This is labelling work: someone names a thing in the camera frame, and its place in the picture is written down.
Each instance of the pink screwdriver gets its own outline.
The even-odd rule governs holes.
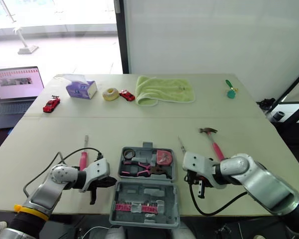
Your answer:
[[[88,140],[89,136],[86,135],[84,139],[84,147],[86,148],[88,146]],[[80,171],[86,168],[88,163],[88,153],[86,152],[86,149],[81,153],[81,158],[80,158]]]

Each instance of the purple tissue box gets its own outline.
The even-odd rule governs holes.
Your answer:
[[[71,97],[91,99],[97,91],[95,81],[88,81],[88,85],[82,82],[72,82],[66,86],[66,90]]]

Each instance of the pliers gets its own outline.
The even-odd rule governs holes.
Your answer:
[[[138,167],[141,167],[141,168],[144,168],[145,170],[141,171],[141,172],[137,172],[137,173],[131,173],[131,172],[126,172],[126,171],[122,171],[121,172],[121,175],[122,176],[130,176],[130,177],[140,177],[140,176],[143,176],[143,177],[150,177],[151,174],[158,174],[158,175],[161,175],[161,174],[165,174],[167,178],[171,179],[171,176],[168,175],[167,171],[162,169],[161,167],[159,166],[151,166],[150,164],[147,164],[147,165],[144,165],[140,162],[136,162],[136,161],[122,161],[122,163],[124,165],[135,165],[135,166],[138,166]]]

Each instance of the pink hammer handle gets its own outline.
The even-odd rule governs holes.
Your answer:
[[[86,168],[87,158],[88,158],[88,153],[82,152],[81,158],[80,158],[80,171],[82,171],[83,169]]]
[[[223,152],[220,150],[220,147],[218,146],[217,143],[213,143],[213,148],[217,154],[217,157],[220,161],[222,161],[223,159],[225,159]]]

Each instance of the green toy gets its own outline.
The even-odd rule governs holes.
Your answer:
[[[228,98],[231,98],[231,99],[235,98],[236,92],[235,92],[235,90],[234,90],[234,88],[233,88],[233,85],[230,83],[229,80],[226,80],[226,83],[227,83],[227,85],[228,85],[228,86],[230,87],[230,89],[231,89],[231,90],[229,90],[229,91],[227,92],[227,97],[228,97]]]

